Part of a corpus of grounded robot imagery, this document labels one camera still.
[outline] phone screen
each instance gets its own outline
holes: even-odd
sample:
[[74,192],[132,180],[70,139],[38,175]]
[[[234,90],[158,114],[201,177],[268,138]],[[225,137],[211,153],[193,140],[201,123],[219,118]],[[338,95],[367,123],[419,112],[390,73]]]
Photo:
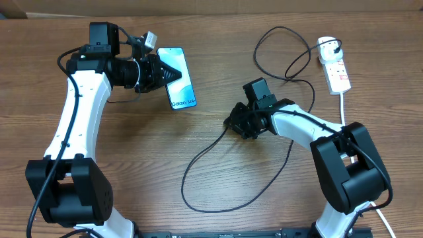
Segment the phone screen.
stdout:
[[172,109],[188,108],[197,105],[192,88],[188,66],[185,61],[184,50],[180,47],[159,48],[157,55],[167,65],[179,70],[182,77],[166,85],[169,102]]

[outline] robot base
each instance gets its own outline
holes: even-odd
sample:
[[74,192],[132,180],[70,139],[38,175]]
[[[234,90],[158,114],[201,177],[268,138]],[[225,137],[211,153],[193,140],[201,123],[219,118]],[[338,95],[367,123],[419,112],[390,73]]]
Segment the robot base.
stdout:
[[[313,228],[283,228],[278,231],[228,231],[205,233],[147,232],[143,238],[319,238]],[[348,238],[373,238],[370,228],[358,228]]]

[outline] plug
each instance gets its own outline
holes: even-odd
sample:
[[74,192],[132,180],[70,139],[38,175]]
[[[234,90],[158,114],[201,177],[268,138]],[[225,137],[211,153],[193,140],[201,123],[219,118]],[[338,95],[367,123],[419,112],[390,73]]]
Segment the plug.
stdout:
[[[323,36],[317,40],[318,44],[328,40],[335,40],[332,36]],[[338,44],[338,41],[324,43],[317,47],[319,51],[319,60],[322,64],[335,63],[342,59],[344,52]]]

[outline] white cable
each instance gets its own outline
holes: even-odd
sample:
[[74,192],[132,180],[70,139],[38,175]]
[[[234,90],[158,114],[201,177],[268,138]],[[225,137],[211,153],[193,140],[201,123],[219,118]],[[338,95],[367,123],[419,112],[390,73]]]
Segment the white cable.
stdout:
[[[373,207],[376,207],[376,204],[375,204],[374,202],[370,202],[370,204],[371,204]],[[391,228],[391,226],[389,225],[388,221],[386,220],[385,216],[382,214],[381,210],[376,209],[376,212],[377,212],[377,213],[379,214],[379,216],[381,217],[381,219],[382,219],[383,223],[385,224],[386,228],[387,228],[387,229],[388,229],[388,231],[389,231],[389,234],[391,234],[391,237],[392,237],[392,238],[397,238],[397,237],[395,237],[394,231],[392,230],[392,228]]]
[[[344,93],[339,94],[339,105],[340,105],[341,124],[342,126],[345,126]],[[351,163],[354,163],[354,156],[351,156],[350,159],[351,159]]]
[[[341,115],[341,124],[345,126],[345,115],[344,115],[344,93],[339,94],[339,104],[340,104],[340,115]],[[354,163],[354,156],[351,156],[351,163]],[[370,204],[373,207],[376,207],[376,204],[374,202],[370,202]],[[383,223],[385,224],[386,228],[389,231],[389,234],[391,234],[392,238],[396,238],[394,231],[392,230],[391,226],[389,225],[388,221],[386,220],[385,216],[382,214],[380,209],[376,209],[376,212],[379,214],[379,217],[381,217]]]
[[136,62],[137,63],[137,66],[138,66],[138,79],[137,79],[137,83],[134,85],[134,87],[136,87],[137,85],[139,85],[139,79],[141,78],[141,68],[140,68],[140,66],[139,66],[139,64],[138,64],[138,62],[135,60],[135,59],[132,59],[134,62]]

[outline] cable clip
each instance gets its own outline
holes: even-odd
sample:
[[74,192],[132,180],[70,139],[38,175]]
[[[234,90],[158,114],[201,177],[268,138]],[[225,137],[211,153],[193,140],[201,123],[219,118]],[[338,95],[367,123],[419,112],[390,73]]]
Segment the cable clip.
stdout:
[[71,145],[69,143],[66,143],[65,141],[61,141],[61,146],[70,147]]

